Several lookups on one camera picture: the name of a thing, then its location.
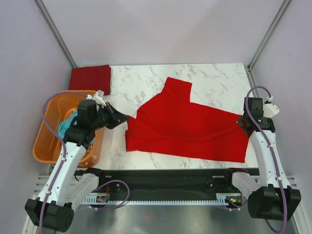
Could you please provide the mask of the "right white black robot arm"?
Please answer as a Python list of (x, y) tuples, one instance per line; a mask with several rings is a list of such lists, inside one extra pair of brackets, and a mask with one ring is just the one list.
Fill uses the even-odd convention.
[(301, 193), (292, 188), (282, 168), (273, 120), (264, 115), (268, 105), (261, 98), (249, 97), (238, 120), (255, 151), (259, 179), (255, 181), (248, 173), (236, 172), (223, 179), (223, 186), (229, 192), (237, 189), (242, 192), (252, 218), (290, 220), (301, 201)]

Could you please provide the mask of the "orange plastic basket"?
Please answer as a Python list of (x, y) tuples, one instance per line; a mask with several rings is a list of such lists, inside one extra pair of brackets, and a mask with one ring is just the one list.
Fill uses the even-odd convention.
[[(54, 132), (58, 130), (59, 124), (67, 119), (72, 112), (77, 110), (78, 104), (85, 99), (87, 95), (93, 95), (92, 90), (77, 90), (82, 94), (70, 94), (66, 91), (64, 94), (53, 97), (45, 105), (45, 119)], [(93, 143), (90, 144), (85, 156), (81, 159), (78, 167), (94, 167), (100, 159), (104, 129), (96, 130), (96, 136)], [(61, 143), (54, 136), (45, 123), (41, 124), (37, 139), (33, 147), (34, 158), (41, 163), (56, 164), (61, 150)]]

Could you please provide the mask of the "aluminium frame post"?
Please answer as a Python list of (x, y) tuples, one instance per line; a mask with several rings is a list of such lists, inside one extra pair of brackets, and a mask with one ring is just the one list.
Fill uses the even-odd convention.
[(281, 22), (283, 16), (285, 15), (286, 11), (288, 10), (292, 0), (283, 0), (280, 7), (278, 8), (273, 20), (271, 21), (264, 37), (262, 38), (258, 48), (256, 49), (251, 61), (247, 65), (247, 70), (250, 73), (254, 66), (256, 65), (260, 55), (262, 54), (263, 50), (265, 49), (267, 43), (269, 42), (270, 38), (272, 37), (274, 31), (277, 29), (279, 23)]
[(53, 37), (55, 38), (59, 48), (61, 49), (61, 51), (63, 52), (65, 58), (67, 59), (67, 61), (69, 62), (70, 66), (72, 68), (77, 68), (77, 64), (74, 61), (74, 58), (72, 57), (64, 39), (61, 36), (61, 33), (59, 32), (52, 16), (50, 15), (46, 5), (44, 4), (44, 1), (42, 0), (34, 0), (34, 4), (36, 5), (36, 7), (38, 8), (38, 10), (40, 11), (41, 16), (43, 17), (47, 27), (49, 28), (49, 30), (51, 31)]

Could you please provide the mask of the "left aluminium frame post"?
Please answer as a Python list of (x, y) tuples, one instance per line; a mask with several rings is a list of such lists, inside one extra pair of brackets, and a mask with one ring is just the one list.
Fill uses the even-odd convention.
[(61, 51), (63, 52), (65, 58), (67, 59), (67, 61), (69, 62), (70, 66), (72, 68), (77, 68), (77, 64), (74, 61), (74, 58), (72, 57), (64, 39), (61, 36), (61, 33), (59, 32), (52, 16), (50, 15), (46, 5), (44, 4), (44, 1), (42, 0), (34, 0), (34, 4), (36, 5), (36, 7), (38, 8), (38, 10), (40, 11), (41, 16), (43, 17), (47, 27), (49, 28), (49, 30), (51, 31), (53, 37), (55, 38), (59, 48), (61, 49)]

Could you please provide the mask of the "bright red t shirt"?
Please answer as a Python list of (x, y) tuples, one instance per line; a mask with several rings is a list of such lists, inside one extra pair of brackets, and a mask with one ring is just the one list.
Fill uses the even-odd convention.
[(237, 124), (241, 116), (191, 102), (191, 88), (167, 78), (162, 91), (128, 120), (126, 150), (245, 162), (249, 140)]

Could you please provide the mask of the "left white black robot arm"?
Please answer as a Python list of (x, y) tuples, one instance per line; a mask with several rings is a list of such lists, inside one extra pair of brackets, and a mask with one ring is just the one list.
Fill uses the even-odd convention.
[(83, 175), (72, 189), (69, 185), (96, 130), (113, 129), (128, 119), (108, 102), (85, 99), (79, 103), (77, 115), (60, 140), (61, 151), (49, 179), (36, 199), (26, 201), (24, 208), (34, 225), (64, 233), (84, 198), (93, 190), (105, 190), (106, 178), (90, 173)]

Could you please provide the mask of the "folded dark red t shirt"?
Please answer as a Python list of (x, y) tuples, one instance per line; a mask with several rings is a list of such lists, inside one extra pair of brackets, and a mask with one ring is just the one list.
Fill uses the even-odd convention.
[(69, 90), (102, 90), (104, 94), (111, 92), (112, 69), (109, 65), (72, 68)]

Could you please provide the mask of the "teal t shirt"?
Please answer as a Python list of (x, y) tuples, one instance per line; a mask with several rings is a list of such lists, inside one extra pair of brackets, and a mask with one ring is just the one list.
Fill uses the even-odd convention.
[(62, 121), (57, 130), (57, 135), (64, 144), (71, 142), (77, 146), (89, 145), (95, 138), (95, 131), (91, 130), (89, 125), (85, 125), (75, 110), (70, 116)]

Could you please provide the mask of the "right aluminium frame post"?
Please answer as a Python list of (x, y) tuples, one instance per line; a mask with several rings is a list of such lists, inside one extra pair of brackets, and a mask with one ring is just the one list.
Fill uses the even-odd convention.
[(283, 16), (285, 15), (286, 11), (288, 10), (292, 0), (283, 0), (280, 7), (278, 8), (273, 20), (271, 21), (264, 37), (262, 38), (258, 48), (256, 49), (251, 61), (247, 65), (247, 70), (250, 73), (254, 66), (256, 65), (260, 55), (262, 54), (263, 50), (265, 49), (267, 43), (269, 42), (270, 38), (272, 37), (274, 31), (277, 29), (279, 23), (281, 22)]

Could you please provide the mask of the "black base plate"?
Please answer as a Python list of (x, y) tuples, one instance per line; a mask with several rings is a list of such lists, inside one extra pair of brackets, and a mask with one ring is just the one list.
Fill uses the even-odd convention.
[(110, 181), (109, 186), (100, 188), (117, 200), (182, 200), (216, 198), (217, 194), (237, 194), (230, 184), (232, 172), (245, 172), (258, 176), (257, 168), (229, 169), (175, 169), (175, 170), (102, 170), (88, 168), (75, 175), (86, 173), (99, 177), (99, 185)]

